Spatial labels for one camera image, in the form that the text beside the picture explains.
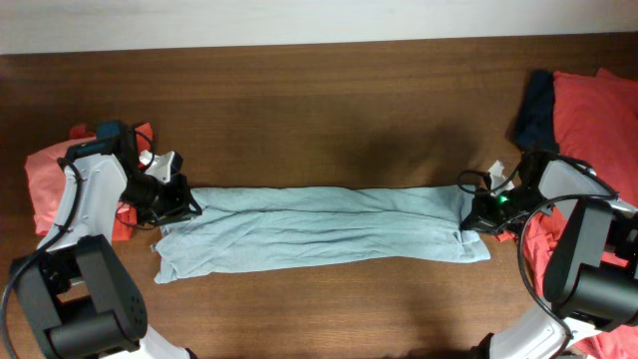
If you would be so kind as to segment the red printed t-shirt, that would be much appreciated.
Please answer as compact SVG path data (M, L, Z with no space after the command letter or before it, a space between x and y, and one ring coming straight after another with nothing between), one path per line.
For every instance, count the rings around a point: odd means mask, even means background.
M553 125L559 152L591 164L600 178L637 207L637 81L599 69L595 76L554 72ZM523 255L542 296L545 267L566 225L558 209L527 228ZM637 358L637 326L583 339L575 346L595 358Z

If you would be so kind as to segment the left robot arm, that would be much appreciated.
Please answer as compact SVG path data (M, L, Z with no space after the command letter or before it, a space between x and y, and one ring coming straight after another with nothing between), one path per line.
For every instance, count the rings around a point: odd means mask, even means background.
M117 210L159 227L202 213L175 152L140 158L139 132L120 121L57 160L65 189L55 221L31 254L13 261L2 306L15 294L47 358L195 359L148 322L146 304L112 248Z

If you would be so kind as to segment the grey t-shirt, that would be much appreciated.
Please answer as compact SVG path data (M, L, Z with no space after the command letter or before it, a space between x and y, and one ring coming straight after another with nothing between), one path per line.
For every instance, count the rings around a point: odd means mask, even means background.
M192 194L202 214L160 230L158 284L385 257L490 258L479 235L461 228L472 198L454 185L201 187Z

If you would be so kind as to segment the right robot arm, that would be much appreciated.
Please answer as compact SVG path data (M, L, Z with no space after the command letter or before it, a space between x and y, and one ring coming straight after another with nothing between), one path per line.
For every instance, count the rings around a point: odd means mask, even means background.
M507 329L488 334L473 358L563 358L569 346L637 323L637 209L585 161L549 151L530 151L503 179L477 172L484 182L459 189L472 196L464 230L530 236L540 213L559 209L567 218L535 292L524 256L519 273L534 306Z

